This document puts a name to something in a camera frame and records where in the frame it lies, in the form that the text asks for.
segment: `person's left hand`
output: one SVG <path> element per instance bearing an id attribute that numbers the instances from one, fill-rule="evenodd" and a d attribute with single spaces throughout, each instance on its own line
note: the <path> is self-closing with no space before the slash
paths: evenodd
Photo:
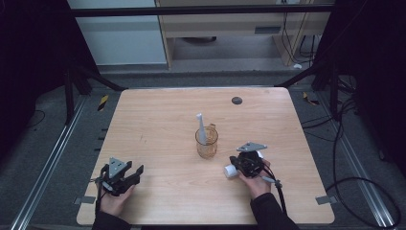
<path id="1" fill-rule="evenodd" d="M 119 196 L 113 196 L 107 193 L 105 190 L 102 190 L 101 212 L 110 214 L 115 217 L 119 217 L 123 211 L 125 202 L 131 196 L 134 188 L 135 185 L 132 185 L 127 189 L 127 191 L 124 194 L 120 194 Z"/>

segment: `small dark disc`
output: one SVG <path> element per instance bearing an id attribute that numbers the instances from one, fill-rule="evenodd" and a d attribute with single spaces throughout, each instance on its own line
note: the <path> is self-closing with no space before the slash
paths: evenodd
<path id="1" fill-rule="evenodd" d="M 231 99 L 231 102 L 232 102 L 233 104 L 242 104 L 242 98 L 240 98 L 240 97 L 233 97 L 233 98 Z"/>

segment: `aluminum rail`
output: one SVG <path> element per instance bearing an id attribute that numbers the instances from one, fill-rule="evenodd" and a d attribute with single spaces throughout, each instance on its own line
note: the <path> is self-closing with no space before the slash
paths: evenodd
<path id="1" fill-rule="evenodd" d="M 31 217 L 35 211 L 36 206 L 38 205 L 39 200 L 42 198 L 42 195 L 47 188 L 48 182 L 51 179 L 51 176 L 56 168 L 57 162 L 59 161 L 60 156 L 62 155 L 66 144 L 78 122 L 80 113 L 83 109 L 84 103 L 86 102 L 85 96 L 80 96 L 78 105 L 75 109 L 75 116 L 72 119 L 72 122 L 66 125 L 59 138 L 56 141 L 54 149 L 52 150 L 50 156 L 48 157 L 45 166 L 36 180 L 29 196 L 27 197 L 23 207 L 19 211 L 17 217 L 11 224 L 11 230 L 24 230 L 27 228 Z"/>
<path id="2" fill-rule="evenodd" d="M 316 92 L 316 95 L 319 99 L 321 99 L 321 104 L 323 105 L 326 113 L 331 115 L 328 105 L 327 95 L 324 93 Z M 330 121 L 331 125 L 333 126 L 334 130 L 338 132 L 338 125 L 335 121 Z M 350 165 L 352 173 L 355 176 L 363 177 L 366 179 L 371 179 L 368 175 L 367 171 L 361 164 L 361 161 L 358 159 L 355 150 L 352 148 L 350 144 L 350 140 L 347 138 L 347 135 L 344 133 L 342 138 L 340 138 L 340 144 L 343 149 L 343 153 Z M 370 209 L 372 211 L 373 216 L 375 217 L 376 222 L 381 227 L 387 227 L 393 225 L 395 222 L 392 219 L 391 214 L 389 213 L 388 208 L 386 207 L 382 197 L 380 196 L 379 192 L 372 184 L 359 181 L 358 185 L 364 195 L 364 198 L 367 200 Z"/>
<path id="3" fill-rule="evenodd" d="M 350 5 L 334 4 L 288 4 L 288 5 L 234 5 L 234 6 L 192 6 L 192 7 L 153 7 L 153 8 L 113 8 L 113 9 L 71 9 L 69 11 L 49 11 L 53 16 L 108 17 L 146 16 L 178 14 L 220 14 L 220 13 L 265 13 L 265 12 L 332 12 Z"/>

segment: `white cylinder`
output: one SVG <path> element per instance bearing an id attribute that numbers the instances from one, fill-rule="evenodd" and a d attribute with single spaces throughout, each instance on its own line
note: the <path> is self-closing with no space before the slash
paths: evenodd
<path id="1" fill-rule="evenodd" d="M 237 169 L 234 165 L 228 165 L 224 167 L 224 174 L 227 178 L 238 175 Z"/>

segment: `human hand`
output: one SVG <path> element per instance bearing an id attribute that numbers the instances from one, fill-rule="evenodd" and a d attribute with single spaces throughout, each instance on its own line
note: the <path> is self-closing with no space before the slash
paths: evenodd
<path id="1" fill-rule="evenodd" d="M 271 163 L 267 160 L 262 159 L 262 162 L 268 167 L 271 165 Z M 261 178 L 263 175 L 267 176 L 268 174 L 265 171 L 262 171 L 262 172 L 260 172 L 259 176 L 251 178 L 251 177 L 245 177 L 245 175 L 241 171 L 238 171 L 238 177 L 242 181 L 244 181 L 245 185 L 250 190 L 252 199 L 255 199 L 258 196 L 261 196 L 266 193 L 271 193 L 272 184 L 263 180 Z"/>
<path id="2" fill-rule="evenodd" d="M 115 217 L 119 217 L 125 206 L 125 202 L 131 196 L 135 185 L 132 185 L 127 191 L 119 196 L 113 196 L 105 190 L 101 192 L 101 211 Z"/>

